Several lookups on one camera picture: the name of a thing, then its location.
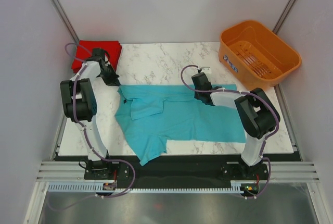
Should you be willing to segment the turquoise t shirt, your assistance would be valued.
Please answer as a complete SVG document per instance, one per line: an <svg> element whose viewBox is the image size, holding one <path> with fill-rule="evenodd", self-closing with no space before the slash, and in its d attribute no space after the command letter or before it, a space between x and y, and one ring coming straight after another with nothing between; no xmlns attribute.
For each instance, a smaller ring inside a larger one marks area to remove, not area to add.
<svg viewBox="0 0 333 224"><path fill-rule="evenodd" d="M236 109L210 106L183 85L122 85L115 114L142 166L167 151L167 141L243 143Z"/></svg>

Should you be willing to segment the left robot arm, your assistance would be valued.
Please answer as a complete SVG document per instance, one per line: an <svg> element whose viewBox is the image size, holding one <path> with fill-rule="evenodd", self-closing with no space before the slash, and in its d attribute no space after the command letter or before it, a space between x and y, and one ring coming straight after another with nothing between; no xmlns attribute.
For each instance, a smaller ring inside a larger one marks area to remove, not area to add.
<svg viewBox="0 0 333 224"><path fill-rule="evenodd" d="M112 177L114 166L106 161L108 150L97 127L98 105L92 82L101 78L107 86L120 86L119 76L107 60L108 57L106 50L94 48L79 71L71 79L60 83L63 112L80 131L87 148L88 160L101 161L96 167L96 173L103 179Z"/></svg>

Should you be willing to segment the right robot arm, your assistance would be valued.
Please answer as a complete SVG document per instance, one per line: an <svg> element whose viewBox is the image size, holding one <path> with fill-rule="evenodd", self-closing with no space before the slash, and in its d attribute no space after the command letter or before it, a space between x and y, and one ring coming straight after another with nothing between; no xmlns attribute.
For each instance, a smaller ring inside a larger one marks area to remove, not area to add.
<svg viewBox="0 0 333 224"><path fill-rule="evenodd" d="M257 173L256 164L263 158L266 139L276 133L280 116L263 89L240 92L222 86L213 87L205 73L191 77L195 99L211 106L236 109L247 134L241 154L244 163L238 166L239 175L250 179Z"/></svg>

